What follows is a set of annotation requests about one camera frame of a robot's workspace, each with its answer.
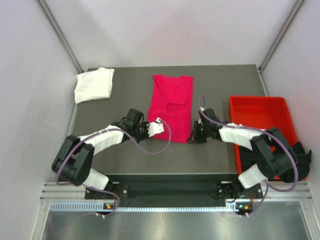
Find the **aluminium frame post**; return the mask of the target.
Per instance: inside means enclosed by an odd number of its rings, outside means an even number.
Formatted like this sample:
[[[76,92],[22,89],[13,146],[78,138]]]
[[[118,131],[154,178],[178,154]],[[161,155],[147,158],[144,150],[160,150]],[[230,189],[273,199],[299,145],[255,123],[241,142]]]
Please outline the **aluminium frame post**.
[[[58,21],[56,20],[53,12],[50,9],[50,6],[45,0],[35,0],[37,5],[39,6],[40,10],[43,12],[46,20],[49,22],[49,25],[53,29],[58,41],[60,42],[62,48],[66,52],[67,56],[69,57],[72,65],[76,69],[77,73],[80,74],[83,72],[83,68],[79,60],[77,59],[71,45],[69,44],[65,34],[63,33]]]
[[[303,5],[305,4],[306,0],[296,0],[292,9],[290,10],[288,16],[285,18],[284,23],[282,24],[278,34],[276,35],[273,43],[271,44],[269,50],[267,51],[261,65],[258,67],[258,72],[260,74],[263,73],[267,65],[269,64],[270,60],[272,59],[273,55],[275,54],[277,48],[283,41],[286,33],[288,32],[289,28],[293,24],[295,18],[299,14],[300,10],[302,9]]]

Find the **red plastic bin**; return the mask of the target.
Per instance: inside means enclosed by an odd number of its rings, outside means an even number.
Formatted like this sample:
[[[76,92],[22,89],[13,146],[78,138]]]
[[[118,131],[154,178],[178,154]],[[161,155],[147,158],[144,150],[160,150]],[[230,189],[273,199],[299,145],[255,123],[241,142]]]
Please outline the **red plastic bin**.
[[[229,115],[235,124],[280,129],[291,147],[298,142],[287,103],[282,97],[231,96]]]

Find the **right aluminium frame post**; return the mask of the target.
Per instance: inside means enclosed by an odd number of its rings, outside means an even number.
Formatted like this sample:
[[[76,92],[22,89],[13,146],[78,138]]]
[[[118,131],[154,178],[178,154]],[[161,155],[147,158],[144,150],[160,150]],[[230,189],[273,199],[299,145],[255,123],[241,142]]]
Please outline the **right aluminium frame post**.
[[[296,0],[292,9],[290,10],[288,16],[285,18],[284,23],[282,24],[278,34],[276,35],[273,43],[271,44],[269,50],[267,51],[261,65],[258,67],[258,72],[260,74],[263,73],[267,65],[269,64],[270,60],[272,59],[273,55],[275,54],[277,48],[283,41],[286,33],[288,32],[289,28],[293,24],[295,18],[299,14],[300,10],[302,9],[303,5],[305,4],[306,0]]]

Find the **pink t-shirt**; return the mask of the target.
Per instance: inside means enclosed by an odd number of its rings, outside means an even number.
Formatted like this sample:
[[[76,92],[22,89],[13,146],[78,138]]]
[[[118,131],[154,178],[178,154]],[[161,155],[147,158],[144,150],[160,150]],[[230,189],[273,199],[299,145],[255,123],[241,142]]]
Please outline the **pink t-shirt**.
[[[159,140],[185,144],[192,132],[192,103],[193,81],[192,76],[181,75],[178,77],[154,74],[153,91],[147,120],[154,122],[157,118],[164,120],[163,133],[154,137]]]

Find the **black t-shirt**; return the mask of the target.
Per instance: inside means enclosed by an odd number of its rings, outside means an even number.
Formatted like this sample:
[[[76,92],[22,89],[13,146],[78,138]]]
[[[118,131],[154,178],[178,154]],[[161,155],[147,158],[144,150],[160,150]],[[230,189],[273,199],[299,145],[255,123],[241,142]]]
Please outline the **black t-shirt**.
[[[237,173],[241,174],[254,164],[253,152],[245,147],[237,145],[234,147],[234,149]],[[298,172],[298,181],[305,180],[310,172],[310,165],[312,162],[312,151],[309,150],[309,152],[306,153],[300,141],[296,142],[292,146],[292,149],[297,155],[296,167]],[[287,170],[281,175],[270,178],[269,180],[282,181],[284,183],[292,183],[294,181],[294,170]]]

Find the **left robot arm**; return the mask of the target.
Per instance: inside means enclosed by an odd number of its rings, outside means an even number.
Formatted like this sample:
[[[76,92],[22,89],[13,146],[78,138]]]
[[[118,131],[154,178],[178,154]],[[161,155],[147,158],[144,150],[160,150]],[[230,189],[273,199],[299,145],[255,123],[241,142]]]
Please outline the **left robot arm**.
[[[113,183],[109,177],[92,168],[94,155],[130,138],[136,143],[148,139],[150,126],[141,111],[131,108],[125,117],[106,128],[85,136],[66,137],[51,169],[57,177],[74,186],[95,188],[102,198],[109,198],[114,191]]]

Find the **left aluminium frame post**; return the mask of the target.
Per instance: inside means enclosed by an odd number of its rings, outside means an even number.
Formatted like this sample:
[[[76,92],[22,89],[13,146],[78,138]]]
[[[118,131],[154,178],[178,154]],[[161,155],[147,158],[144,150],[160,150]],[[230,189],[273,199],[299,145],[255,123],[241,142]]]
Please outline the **left aluminium frame post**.
[[[83,72],[83,68],[79,60],[77,59],[71,45],[69,44],[65,34],[63,33],[58,21],[56,20],[53,12],[50,9],[50,6],[45,0],[35,0],[37,5],[39,6],[40,10],[43,12],[46,20],[49,22],[49,25],[53,29],[58,41],[60,42],[62,48],[66,52],[67,56],[69,57],[72,65],[76,69],[77,73],[80,74]]]

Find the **folded white t-shirt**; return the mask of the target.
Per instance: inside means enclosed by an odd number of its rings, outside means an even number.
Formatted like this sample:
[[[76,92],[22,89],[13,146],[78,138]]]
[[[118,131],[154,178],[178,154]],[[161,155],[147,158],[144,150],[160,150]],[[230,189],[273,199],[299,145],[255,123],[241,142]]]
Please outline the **folded white t-shirt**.
[[[110,98],[114,73],[113,68],[99,67],[97,70],[77,74],[74,90],[75,104]]]

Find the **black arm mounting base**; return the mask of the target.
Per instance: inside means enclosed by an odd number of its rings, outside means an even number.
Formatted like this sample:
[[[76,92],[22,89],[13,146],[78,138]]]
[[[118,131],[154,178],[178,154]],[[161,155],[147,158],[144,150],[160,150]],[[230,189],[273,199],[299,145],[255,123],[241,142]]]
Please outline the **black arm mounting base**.
[[[138,181],[117,180],[111,192],[120,198],[121,207],[222,207],[237,200],[249,202],[263,196],[260,184],[249,189],[231,181]]]

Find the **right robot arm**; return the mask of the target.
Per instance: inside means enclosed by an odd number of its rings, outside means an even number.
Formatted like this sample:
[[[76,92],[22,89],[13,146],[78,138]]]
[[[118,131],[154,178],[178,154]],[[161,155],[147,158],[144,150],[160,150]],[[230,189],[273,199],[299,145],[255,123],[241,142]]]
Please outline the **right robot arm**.
[[[293,184],[287,190],[293,190],[299,181],[298,156],[278,128],[263,130],[202,117],[194,122],[187,142],[202,144],[207,138],[244,147],[253,154],[254,164],[233,185],[233,192],[239,198],[249,195],[253,186],[289,170],[293,171]]]

